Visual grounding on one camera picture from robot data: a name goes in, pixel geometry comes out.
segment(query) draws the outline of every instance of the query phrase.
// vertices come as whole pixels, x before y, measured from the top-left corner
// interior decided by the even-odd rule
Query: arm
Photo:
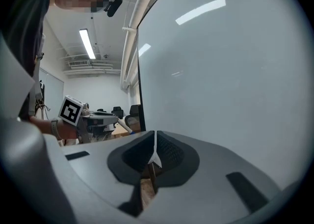
[[[43,134],[52,134],[51,133],[51,121],[50,120],[42,120],[39,118],[36,118],[34,116],[31,116],[29,118],[29,121],[36,125],[39,130]],[[60,137],[63,139],[76,139],[77,138],[77,131],[76,128],[68,123],[63,122],[61,119],[58,120],[58,132]]]

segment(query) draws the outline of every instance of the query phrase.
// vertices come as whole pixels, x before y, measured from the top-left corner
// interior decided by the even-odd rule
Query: air conditioning unit
[[[79,60],[79,61],[69,61],[69,66],[74,67],[74,66],[88,66],[89,65],[89,60]]]

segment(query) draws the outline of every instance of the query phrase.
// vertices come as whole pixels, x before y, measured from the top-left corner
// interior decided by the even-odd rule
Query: white cube
[[[59,117],[69,124],[77,126],[83,106],[84,104],[81,101],[71,96],[65,96],[59,111]]]

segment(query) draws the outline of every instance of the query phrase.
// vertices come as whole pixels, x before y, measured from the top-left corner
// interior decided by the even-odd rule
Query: person
[[[108,0],[15,0],[2,28],[8,47],[18,62],[33,76],[36,54],[43,34],[43,19],[49,6],[56,5],[63,9],[83,12],[99,11],[106,6]],[[29,96],[19,113],[19,118],[36,125],[44,134],[53,134],[62,139],[76,139],[75,127],[58,120],[57,134],[52,131],[52,121],[42,120],[28,115]]]

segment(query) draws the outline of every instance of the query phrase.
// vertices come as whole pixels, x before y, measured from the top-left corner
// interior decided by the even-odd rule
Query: black shirt
[[[35,59],[43,33],[43,19],[50,0],[15,0],[3,25],[3,37],[17,61],[33,76]],[[29,97],[19,117],[28,120]]]

